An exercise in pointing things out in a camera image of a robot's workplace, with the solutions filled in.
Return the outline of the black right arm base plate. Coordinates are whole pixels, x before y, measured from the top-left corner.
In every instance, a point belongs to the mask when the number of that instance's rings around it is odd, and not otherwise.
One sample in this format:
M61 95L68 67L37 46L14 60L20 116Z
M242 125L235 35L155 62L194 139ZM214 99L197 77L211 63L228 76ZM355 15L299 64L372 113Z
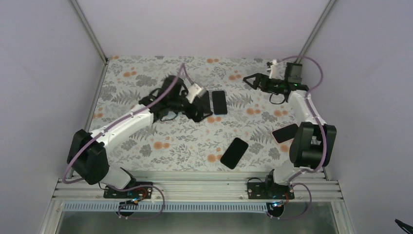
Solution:
M276 183L266 184L265 182L247 182L247 195L249 199L266 200L266 199L294 199L295 195L286 185Z

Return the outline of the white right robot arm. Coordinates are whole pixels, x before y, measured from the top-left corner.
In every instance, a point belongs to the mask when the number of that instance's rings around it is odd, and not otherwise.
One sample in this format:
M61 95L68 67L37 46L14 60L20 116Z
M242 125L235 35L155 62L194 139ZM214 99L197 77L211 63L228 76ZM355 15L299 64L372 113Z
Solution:
M276 198L282 193L282 185L288 185L298 176L318 172L328 165L337 129L329 125L317 112L310 89L302 84L302 64L288 62L282 79L276 78L277 62L267 64L269 75L256 73L243 78L252 89L283 95L292 108L298 129L289 148L289 161L273 172L273 180L265 183L264 193Z

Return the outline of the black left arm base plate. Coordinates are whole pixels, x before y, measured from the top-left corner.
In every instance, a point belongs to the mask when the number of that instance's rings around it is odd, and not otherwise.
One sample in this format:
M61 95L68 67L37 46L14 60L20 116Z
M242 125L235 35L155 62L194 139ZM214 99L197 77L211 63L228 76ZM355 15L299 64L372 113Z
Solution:
M120 191L110 188L109 186L106 186L103 197L106 199L126 199L126 200L146 199L146 198L151 199L152 187L148 187L148 185L153 185L153 183L152 182L140 182L140 181L135 182L132 185L128 185L127 188L136 187L136 186L140 186L140 188L126 191L126 192L120 192Z

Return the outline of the black phone without case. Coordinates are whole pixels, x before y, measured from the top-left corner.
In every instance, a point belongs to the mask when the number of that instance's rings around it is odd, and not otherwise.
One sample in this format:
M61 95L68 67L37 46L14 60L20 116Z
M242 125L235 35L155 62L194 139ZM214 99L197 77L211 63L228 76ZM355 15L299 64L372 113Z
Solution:
M238 137L234 138L221 157L220 162L231 170L235 169L248 147L247 142Z

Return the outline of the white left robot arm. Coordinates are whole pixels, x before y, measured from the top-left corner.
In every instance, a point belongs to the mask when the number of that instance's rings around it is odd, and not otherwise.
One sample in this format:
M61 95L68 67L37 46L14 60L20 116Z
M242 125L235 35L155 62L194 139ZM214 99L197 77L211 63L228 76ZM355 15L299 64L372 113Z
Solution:
M121 196L135 192L133 176L125 169L111 166L108 153L134 133L156 122L165 122L170 113L183 114L194 122L212 115L205 102L207 90L192 82L190 86L178 76L168 76L162 87L143 97L129 112L113 122L87 132L77 131L70 146L65 173L74 170L90 185L103 183Z

